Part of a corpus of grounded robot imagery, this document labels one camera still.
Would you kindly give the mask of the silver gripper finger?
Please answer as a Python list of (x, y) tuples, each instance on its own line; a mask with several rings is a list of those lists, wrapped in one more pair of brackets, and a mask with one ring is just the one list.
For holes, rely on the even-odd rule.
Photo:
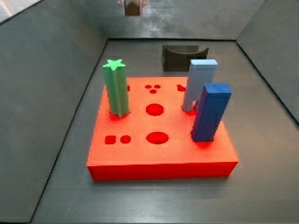
[(117, 0), (117, 4), (124, 7), (125, 6), (125, 0)]
[(145, 0), (140, 0), (140, 6), (141, 6), (141, 7), (145, 6)]

